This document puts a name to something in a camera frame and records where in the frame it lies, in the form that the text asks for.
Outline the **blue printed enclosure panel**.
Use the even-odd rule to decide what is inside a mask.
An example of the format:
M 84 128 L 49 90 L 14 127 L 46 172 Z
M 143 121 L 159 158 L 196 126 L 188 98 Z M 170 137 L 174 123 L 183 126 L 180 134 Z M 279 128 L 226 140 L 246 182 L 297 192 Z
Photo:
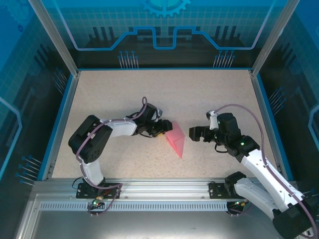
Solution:
M 43 0 L 79 69 L 250 68 L 280 0 Z
M 272 5 L 269 30 L 291 12 L 259 76 L 272 109 L 280 169 L 319 202 L 319 0 L 260 0 Z M 314 216 L 319 239 L 319 208 Z
M 28 0 L 0 0 L 0 239 L 14 239 L 71 73 Z

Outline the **metal tray panel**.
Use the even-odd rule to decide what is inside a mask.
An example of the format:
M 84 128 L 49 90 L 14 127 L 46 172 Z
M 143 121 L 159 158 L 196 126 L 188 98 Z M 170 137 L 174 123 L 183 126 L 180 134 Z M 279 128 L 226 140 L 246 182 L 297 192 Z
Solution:
M 260 210 L 248 212 L 41 211 L 42 200 L 27 203 L 15 239 L 283 239 Z

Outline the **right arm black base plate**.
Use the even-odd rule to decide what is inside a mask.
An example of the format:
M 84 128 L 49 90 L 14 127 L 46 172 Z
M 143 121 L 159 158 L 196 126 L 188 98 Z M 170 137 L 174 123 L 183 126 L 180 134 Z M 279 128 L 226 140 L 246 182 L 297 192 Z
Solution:
M 226 183 L 210 182 L 208 184 L 210 199 L 239 199 L 239 196 L 232 187 Z

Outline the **aluminium frame post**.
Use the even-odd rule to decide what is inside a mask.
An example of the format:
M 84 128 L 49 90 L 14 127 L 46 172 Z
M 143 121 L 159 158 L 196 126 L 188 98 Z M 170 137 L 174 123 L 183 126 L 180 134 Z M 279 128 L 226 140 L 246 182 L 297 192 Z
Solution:
M 290 20 L 292 14 L 294 13 L 300 0 L 287 0 L 285 6 L 283 7 L 274 27 L 272 28 L 264 46 L 262 47 L 253 67 L 251 75 L 256 77 L 262 66 L 266 62 L 268 56 L 270 55 L 272 49 L 274 48 L 277 40 L 281 36 L 286 27 L 288 21 Z
M 28 0 L 28 2 L 33 8 L 68 70 L 74 77 L 77 77 L 79 70 L 44 4 L 41 0 Z

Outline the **pink cloth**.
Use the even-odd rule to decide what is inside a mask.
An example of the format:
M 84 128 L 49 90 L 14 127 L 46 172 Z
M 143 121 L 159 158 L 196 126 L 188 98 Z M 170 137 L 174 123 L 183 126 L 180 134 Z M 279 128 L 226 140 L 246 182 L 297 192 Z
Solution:
M 172 122 L 172 130 L 165 133 L 166 139 L 177 153 L 179 158 L 183 156 L 185 135 L 176 121 Z

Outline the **aluminium side rail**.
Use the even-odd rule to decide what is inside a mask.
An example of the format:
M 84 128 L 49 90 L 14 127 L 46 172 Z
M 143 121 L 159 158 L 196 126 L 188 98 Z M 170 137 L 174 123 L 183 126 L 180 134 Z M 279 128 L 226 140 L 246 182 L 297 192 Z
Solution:
M 70 75 L 56 120 L 49 138 L 49 142 L 38 173 L 37 181 L 45 181 L 52 177 L 52 171 L 58 157 L 58 152 L 63 139 L 65 127 L 69 117 L 72 102 L 78 85 L 79 76 Z
M 267 132 L 268 141 L 274 156 L 275 165 L 288 181 L 294 181 L 295 179 L 261 77 L 259 74 L 254 76 L 252 70 L 250 70 L 249 73 Z

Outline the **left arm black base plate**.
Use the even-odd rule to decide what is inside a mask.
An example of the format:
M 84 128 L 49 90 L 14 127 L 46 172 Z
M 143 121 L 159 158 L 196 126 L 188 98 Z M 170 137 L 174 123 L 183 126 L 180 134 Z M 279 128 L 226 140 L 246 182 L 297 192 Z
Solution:
M 112 199 L 115 194 L 118 193 L 119 187 L 101 190 L 90 186 L 87 182 L 78 184 L 76 198 L 77 199 L 95 199 L 98 196 L 102 196 L 103 199 Z

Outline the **aluminium mounting rail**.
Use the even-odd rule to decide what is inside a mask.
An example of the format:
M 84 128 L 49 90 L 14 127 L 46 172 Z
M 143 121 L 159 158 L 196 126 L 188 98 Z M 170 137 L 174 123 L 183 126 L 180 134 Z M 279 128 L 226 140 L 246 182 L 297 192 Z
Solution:
M 75 200 L 73 179 L 53 178 L 34 183 L 30 199 Z M 208 184 L 223 183 L 223 178 L 108 178 L 109 183 L 122 183 L 121 201 L 207 201 Z

